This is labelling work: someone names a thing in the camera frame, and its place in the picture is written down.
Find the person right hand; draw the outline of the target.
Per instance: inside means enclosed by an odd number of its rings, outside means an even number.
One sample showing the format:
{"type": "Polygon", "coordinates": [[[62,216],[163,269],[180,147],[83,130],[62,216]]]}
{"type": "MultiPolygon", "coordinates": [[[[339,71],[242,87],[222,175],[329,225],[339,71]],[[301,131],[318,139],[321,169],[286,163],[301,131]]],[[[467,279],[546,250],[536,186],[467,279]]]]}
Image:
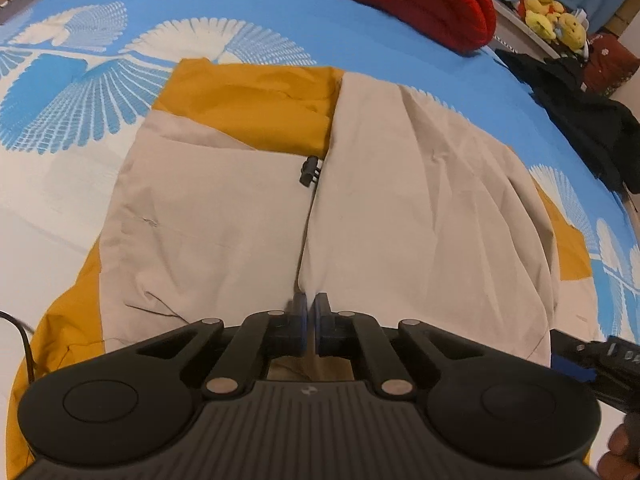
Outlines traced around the person right hand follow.
{"type": "Polygon", "coordinates": [[[599,460],[597,473],[602,480],[637,480],[639,464],[630,460],[630,440],[627,428],[620,424],[608,440],[608,452],[599,460]]]}

